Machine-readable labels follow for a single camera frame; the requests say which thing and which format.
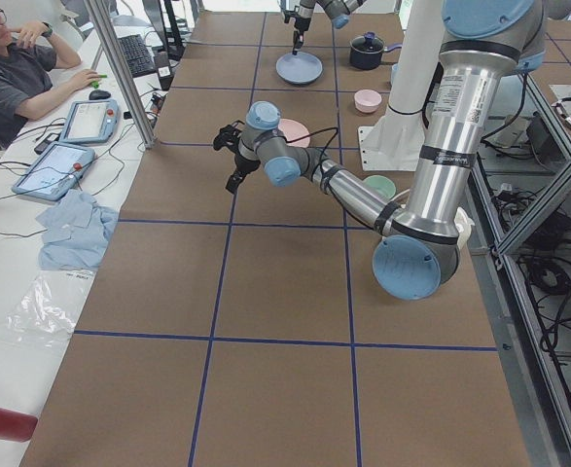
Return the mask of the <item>seated person grey shirt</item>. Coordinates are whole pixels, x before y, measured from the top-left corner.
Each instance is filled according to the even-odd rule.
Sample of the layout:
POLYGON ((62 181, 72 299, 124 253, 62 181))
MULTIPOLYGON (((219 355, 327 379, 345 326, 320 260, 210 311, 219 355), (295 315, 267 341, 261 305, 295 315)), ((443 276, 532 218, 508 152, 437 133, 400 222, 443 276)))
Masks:
POLYGON ((98 72, 84 69, 66 82, 52 83, 50 71, 81 63, 77 52, 50 24, 32 20, 10 27, 0 9, 1 149, 12 144, 27 122, 46 117, 75 92, 100 81, 98 72))

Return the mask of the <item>pink bowl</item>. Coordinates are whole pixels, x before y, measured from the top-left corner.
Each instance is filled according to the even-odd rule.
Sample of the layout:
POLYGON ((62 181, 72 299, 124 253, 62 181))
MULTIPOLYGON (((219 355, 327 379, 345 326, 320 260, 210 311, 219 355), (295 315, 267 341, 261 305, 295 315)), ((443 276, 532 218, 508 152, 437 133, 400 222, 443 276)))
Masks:
POLYGON ((364 114, 374 113, 382 103, 382 95, 375 90, 357 90, 354 93, 355 109, 364 114))

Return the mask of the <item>blue plate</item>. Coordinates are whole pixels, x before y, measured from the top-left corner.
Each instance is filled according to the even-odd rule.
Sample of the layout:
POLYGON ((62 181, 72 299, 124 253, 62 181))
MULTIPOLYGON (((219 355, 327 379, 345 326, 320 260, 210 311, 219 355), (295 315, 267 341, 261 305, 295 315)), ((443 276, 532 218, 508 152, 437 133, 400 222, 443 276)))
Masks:
POLYGON ((276 72, 286 83, 308 85, 315 82, 323 72, 321 60, 309 53, 285 54, 276 61, 276 72))

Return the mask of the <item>aluminium frame post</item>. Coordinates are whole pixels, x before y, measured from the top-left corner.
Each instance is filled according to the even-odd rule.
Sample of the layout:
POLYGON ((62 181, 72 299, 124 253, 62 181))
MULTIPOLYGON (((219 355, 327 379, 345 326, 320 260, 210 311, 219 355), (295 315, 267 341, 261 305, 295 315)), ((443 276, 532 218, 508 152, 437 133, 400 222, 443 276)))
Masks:
POLYGON ((84 3, 142 143, 149 150, 154 146, 156 137, 119 45, 115 28, 110 19, 108 5, 103 0, 85 0, 84 3))

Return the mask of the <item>upper teach pendant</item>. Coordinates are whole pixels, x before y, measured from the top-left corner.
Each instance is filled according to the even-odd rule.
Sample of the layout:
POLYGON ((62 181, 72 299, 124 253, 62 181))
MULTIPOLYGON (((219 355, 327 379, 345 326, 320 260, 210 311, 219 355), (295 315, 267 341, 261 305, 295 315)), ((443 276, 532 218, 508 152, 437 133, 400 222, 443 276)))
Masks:
POLYGON ((104 143, 116 130, 118 113, 115 99, 73 102, 59 140, 72 144, 104 143))

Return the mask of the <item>light blue shirt cloth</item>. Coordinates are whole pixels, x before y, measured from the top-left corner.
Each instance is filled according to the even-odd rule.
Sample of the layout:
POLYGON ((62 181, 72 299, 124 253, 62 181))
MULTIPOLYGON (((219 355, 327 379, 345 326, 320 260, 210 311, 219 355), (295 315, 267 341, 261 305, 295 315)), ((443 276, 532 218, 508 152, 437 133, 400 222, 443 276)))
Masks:
POLYGON ((119 219, 119 212, 94 196, 71 189, 36 217, 46 230, 38 255, 40 269, 99 268, 119 219))

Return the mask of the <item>pink plate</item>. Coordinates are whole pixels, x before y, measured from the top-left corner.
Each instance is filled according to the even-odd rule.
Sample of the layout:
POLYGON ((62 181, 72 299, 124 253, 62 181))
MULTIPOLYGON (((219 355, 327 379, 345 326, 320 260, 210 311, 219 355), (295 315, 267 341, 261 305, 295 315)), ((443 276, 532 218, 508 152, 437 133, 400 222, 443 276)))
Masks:
POLYGON ((307 148, 310 145, 309 130, 302 123, 283 118, 278 128, 283 132, 290 146, 307 148))

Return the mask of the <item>red fire extinguisher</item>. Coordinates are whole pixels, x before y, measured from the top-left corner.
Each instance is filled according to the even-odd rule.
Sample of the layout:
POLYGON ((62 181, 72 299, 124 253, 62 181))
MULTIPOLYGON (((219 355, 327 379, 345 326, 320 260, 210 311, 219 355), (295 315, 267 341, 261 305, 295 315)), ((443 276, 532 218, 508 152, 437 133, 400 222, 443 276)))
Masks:
POLYGON ((34 415, 0 408, 0 440, 29 441, 37 423, 38 418, 34 415))

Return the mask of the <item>green bowl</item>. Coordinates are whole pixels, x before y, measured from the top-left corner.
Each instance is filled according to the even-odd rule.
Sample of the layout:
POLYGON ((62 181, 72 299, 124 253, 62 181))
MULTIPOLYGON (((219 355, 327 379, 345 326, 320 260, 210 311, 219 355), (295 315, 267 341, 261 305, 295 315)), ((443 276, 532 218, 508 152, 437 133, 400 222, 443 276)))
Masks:
POLYGON ((383 175, 370 175, 363 182, 387 198, 393 198, 397 194, 394 182, 383 175))

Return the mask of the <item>black keyboard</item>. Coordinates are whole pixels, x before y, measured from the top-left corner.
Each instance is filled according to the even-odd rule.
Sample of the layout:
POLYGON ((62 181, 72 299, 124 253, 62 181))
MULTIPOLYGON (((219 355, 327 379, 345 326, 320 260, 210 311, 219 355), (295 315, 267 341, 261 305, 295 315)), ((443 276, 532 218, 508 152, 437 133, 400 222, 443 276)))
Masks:
POLYGON ((133 78, 156 72, 152 55, 139 34, 121 37, 118 43, 133 78))

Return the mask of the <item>lower teach pendant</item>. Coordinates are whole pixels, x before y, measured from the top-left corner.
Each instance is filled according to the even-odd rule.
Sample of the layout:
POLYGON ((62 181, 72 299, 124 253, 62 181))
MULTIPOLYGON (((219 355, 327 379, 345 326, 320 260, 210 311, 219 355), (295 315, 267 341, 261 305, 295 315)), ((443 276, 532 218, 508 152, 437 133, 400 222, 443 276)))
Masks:
POLYGON ((77 185, 94 162, 92 148, 52 143, 12 187, 16 195, 57 201, 77 185))

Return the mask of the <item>cream toaster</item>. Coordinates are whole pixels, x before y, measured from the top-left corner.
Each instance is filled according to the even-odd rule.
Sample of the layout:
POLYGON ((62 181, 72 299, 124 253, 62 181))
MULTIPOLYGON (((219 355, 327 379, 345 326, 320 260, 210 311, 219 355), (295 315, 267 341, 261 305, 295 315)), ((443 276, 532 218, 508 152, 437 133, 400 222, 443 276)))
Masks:
POLYGON ((398 224, 411 231, 417 231, 417 235, 420 237, 433 235, 437 243, 443 241, 448 243, 454 239, 457 247, 462 249, 475 226, 474 221, 466 214, 466 211, 457 206, 453 220, 423 217, 407 209, 406 199, 409 192, 410 189, 403 190, 390 199, 398 204, 398 210, 395 212, 398 224))

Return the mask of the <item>black computer mouse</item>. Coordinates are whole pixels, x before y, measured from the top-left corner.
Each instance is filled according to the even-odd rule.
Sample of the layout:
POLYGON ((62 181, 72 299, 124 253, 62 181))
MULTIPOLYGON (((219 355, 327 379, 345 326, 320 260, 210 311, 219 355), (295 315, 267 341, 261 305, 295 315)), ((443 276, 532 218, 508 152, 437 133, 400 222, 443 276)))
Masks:
POLYGON ((111 97, 111 93, 106 90, 93 90, 89 93, 89 100, 97 101, 97 100, 105 100, 111 97))

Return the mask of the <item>clear plastic bag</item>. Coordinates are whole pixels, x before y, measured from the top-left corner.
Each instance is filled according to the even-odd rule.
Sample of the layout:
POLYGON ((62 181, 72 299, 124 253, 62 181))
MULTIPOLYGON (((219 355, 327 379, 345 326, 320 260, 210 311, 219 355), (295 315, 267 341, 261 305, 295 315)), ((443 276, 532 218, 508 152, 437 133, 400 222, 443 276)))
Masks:
POLYGON ((4 342, 60 351, 69 343, 95 273, 43 270, 0 327, 4 342))

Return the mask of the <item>teach pendant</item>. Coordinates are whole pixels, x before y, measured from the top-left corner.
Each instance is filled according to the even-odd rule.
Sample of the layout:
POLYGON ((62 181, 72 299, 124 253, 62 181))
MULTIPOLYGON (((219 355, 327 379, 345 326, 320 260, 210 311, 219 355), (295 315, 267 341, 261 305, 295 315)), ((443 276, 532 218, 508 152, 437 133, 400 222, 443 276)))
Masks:
POLYGON ((116 130, 118 113, 115 99, 73 102, 59 140, 72 144, 104 143, 116 130))
POLYGON ((16 195, 57 201, 77 185, 94 162, 92 148, 52 143, 12 187, 16 195))

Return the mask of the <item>dark blue lidded pot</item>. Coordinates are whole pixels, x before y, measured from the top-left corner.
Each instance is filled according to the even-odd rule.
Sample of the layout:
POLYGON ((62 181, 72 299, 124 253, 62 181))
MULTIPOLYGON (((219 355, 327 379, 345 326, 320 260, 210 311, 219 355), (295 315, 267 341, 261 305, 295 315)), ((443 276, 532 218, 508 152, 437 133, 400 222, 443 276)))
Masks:
POLYGON ((349 64, 358 70, 374 70, 385 54, 398 51, 402 46, 402 43, 386 45, 374 32, 365 32, 350 41, 349 64))

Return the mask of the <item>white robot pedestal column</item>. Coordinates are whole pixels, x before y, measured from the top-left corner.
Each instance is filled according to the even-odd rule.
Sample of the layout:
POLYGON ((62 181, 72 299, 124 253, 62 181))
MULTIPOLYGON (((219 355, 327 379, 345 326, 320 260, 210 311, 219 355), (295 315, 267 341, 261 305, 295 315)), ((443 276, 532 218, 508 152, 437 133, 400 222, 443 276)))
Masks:
POLYGON ((414 171, 424 143, 426 95, 437 68, 445 34, 439 0, 415 0, 410 10, 385 114, 374 126, 359 128, 365 171, 414 171))

